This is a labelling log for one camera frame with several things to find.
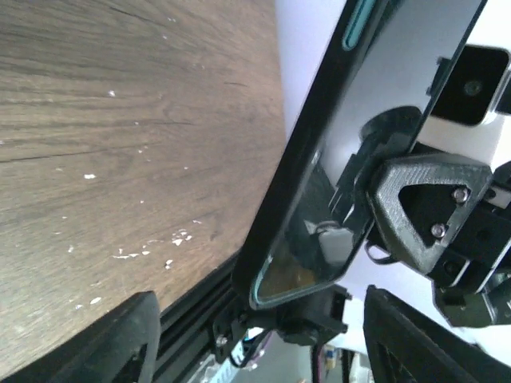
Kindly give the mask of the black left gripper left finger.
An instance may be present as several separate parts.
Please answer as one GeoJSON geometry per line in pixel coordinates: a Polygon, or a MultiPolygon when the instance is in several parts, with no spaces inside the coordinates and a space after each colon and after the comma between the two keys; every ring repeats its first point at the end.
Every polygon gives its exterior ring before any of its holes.
{"type": "Polygon", "coordinates": [[[139,292],[3,382],[151,382],[160,340],[160,307],[139,292]]]}

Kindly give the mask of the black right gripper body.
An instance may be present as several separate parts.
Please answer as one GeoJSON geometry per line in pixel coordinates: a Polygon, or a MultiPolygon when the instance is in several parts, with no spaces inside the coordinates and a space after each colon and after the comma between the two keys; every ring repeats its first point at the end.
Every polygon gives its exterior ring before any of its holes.
{"type": "Polygon", "coordinates": [[[434,305],[453,327],[510,323],[510,163],[447,248],[442,271],[458,280],[434,287],[434,305]]]}

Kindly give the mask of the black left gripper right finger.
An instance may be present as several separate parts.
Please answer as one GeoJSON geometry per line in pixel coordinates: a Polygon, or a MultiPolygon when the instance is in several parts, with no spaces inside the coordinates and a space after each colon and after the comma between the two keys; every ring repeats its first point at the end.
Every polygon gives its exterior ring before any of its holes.
{"type": "Polygon", "coordinates": [[[509,382],[510,367],[387,290],[369,286],[363,333],[376,382],[509,382]]]}

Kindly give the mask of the teal edged black phone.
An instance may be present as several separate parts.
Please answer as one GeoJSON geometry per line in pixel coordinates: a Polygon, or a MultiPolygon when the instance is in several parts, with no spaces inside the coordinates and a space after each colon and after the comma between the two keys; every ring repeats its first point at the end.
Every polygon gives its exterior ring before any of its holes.
{"type": "Polygon", "coordinates": [[[254,310],[341,278],[372,227],[430,273],[489,186],[489,165],[412,147],[485,7],[483,1],[347,1],[232,274],[254,310]],[[409,187],[465,187],[431,244],[405,213],[409,187]]]}

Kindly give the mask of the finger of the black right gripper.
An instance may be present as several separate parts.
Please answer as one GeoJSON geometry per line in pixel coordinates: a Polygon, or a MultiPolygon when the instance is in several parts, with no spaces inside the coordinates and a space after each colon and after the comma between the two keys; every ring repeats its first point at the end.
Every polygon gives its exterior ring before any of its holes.
{"type": "Polygon", "coordinates": [[[371,246],[435,282],[456,282],[469,261],[449,247],[487,191],[489,165],[432,153],[383,161],[366,190],[371,246]]]}

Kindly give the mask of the black aluminium frame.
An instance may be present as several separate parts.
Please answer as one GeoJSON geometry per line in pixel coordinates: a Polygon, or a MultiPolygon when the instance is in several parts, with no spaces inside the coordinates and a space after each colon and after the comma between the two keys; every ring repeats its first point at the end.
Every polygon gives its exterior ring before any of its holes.
{"type": "Polygon", "coordinates": [[[345,288],[333,285],[273,309],[253,310],[232,288],[235,262],[232,256],[163,312],[153,381],[186,382],[208,355],[227,361],[251,327],[312,346],[347,332],[343,312],[351,296],[345,288]]]}

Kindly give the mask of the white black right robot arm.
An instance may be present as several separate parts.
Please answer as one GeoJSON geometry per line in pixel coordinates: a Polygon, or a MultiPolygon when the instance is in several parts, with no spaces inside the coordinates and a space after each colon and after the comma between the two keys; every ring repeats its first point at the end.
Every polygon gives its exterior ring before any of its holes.
{"type": "Polygon", "coordinates": [[[433,285],[453,327],[510,323],[510,164],[492,171],[463,156],[387,160],[367,199],[378,240],[433,285]]]}

